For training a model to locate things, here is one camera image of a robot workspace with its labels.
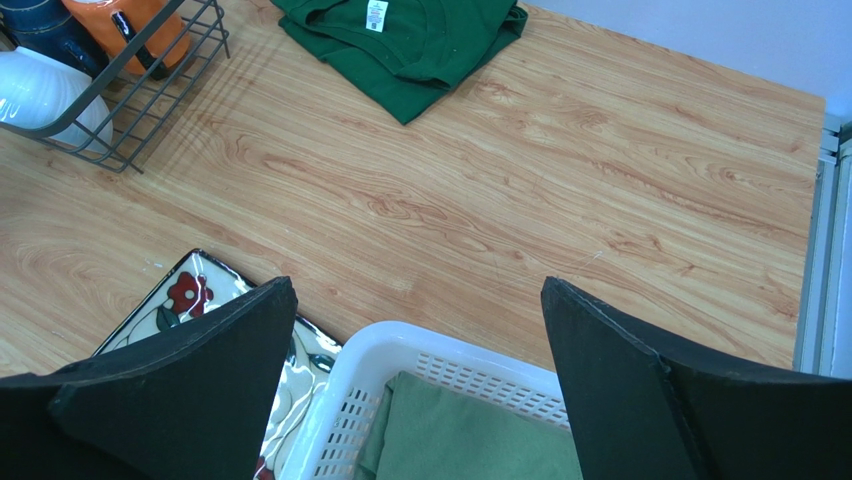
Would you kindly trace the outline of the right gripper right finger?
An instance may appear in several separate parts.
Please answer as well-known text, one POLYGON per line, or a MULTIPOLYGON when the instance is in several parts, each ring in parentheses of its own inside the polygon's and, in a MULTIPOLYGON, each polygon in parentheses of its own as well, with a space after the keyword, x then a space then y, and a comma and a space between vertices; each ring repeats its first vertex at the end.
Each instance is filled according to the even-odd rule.
POLYGON ((541 305, 587 479, 847 479, 851 384, 736 357, 549 277, 541 305))

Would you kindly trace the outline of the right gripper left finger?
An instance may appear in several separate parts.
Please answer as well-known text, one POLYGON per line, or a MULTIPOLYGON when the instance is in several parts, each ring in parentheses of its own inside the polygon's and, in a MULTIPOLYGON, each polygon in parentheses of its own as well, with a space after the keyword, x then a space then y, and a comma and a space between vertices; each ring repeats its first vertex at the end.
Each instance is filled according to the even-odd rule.
POLYGON ((298 300, 277 277, 48 375, 1 381, 5 479, 251 479, 298 300))

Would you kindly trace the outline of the square floral plate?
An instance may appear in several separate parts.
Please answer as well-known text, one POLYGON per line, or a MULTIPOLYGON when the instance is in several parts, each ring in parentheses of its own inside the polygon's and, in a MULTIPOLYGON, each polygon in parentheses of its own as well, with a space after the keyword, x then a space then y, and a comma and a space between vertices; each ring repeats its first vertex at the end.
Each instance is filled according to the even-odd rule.
MULTIPOLYGON (((110 352, 208 313, 256 284, 202 249, 188 252, 95 350, 110 352)), ((342 343, 295 317, 256 467, 257 479, 282 479, 315 396, 327 383, 342 343)))

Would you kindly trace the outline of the white laundry basket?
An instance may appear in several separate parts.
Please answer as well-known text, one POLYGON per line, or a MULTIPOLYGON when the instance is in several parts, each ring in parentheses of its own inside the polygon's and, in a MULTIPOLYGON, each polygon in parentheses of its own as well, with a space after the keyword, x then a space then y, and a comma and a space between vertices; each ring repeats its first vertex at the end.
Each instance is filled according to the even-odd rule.
POLYGON ((319 383, 278 479, 578 479, 554 373, 398 321, 319 383))

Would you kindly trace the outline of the olive green shirt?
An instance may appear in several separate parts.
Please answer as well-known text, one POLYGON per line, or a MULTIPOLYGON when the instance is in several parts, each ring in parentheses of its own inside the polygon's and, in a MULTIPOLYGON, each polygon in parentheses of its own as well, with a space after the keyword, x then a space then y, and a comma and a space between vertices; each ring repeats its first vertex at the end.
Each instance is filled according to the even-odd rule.
POLYGON ((571 434, 402 372, 388 381, 356 479, 579 479, 571 434))

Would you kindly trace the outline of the white ribbed bowl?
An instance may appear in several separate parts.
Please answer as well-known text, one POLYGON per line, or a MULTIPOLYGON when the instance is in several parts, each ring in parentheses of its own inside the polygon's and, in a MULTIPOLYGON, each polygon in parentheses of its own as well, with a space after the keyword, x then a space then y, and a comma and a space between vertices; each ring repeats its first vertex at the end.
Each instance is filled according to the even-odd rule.
MULTIPOLYGON (((38 129, 58 120, 92 84, 92 78, 23 46, 1 53, 1 122, 38 129)), ((68 146, 104 153, 112 144, 110 110, 97 95, 76 121, 50 138, 68 146)))

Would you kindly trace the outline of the orange mug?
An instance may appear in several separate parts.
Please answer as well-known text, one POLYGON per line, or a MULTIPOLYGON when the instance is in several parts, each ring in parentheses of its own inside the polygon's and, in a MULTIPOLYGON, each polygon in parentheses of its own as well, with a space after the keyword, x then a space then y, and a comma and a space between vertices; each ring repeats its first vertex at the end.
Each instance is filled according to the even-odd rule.
MULTIPOLYGON (((64 0, 63 5, 100 47, 115 58, 166 3, 159 0, 64 0)), ((139 76, 149 73, 154 80, 166 79, 188 53, 190 36, 184 28, 181 17, 171 14, 128 60, 125 69, 139 76)))

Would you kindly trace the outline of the blue mug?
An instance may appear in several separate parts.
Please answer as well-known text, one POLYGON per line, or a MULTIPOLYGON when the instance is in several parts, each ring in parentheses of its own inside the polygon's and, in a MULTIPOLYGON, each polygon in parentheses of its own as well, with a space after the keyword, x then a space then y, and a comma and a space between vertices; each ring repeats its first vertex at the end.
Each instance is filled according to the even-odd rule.
POLYGON ((1 0, 1 28, 17 46, 92 78, 110 63, 106 52, 59 0, 1 0))

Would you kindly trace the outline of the dark green folded shirt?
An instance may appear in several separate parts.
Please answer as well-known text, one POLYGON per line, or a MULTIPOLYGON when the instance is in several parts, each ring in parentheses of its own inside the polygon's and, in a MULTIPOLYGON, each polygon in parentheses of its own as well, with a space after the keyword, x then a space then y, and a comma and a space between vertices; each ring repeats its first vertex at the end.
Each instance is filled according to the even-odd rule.
POLYGON ((521 38, 515 1, 278 1, 279 26, 407 125, 521 38))

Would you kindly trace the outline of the right aluminium frame post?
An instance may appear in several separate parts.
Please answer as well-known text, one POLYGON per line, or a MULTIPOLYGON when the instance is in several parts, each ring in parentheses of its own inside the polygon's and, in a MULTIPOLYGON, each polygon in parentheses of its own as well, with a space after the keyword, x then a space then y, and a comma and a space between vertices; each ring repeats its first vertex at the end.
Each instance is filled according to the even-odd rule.
POLYGON ((824 117, 793 368, 851 377, 851 120, 824 117))

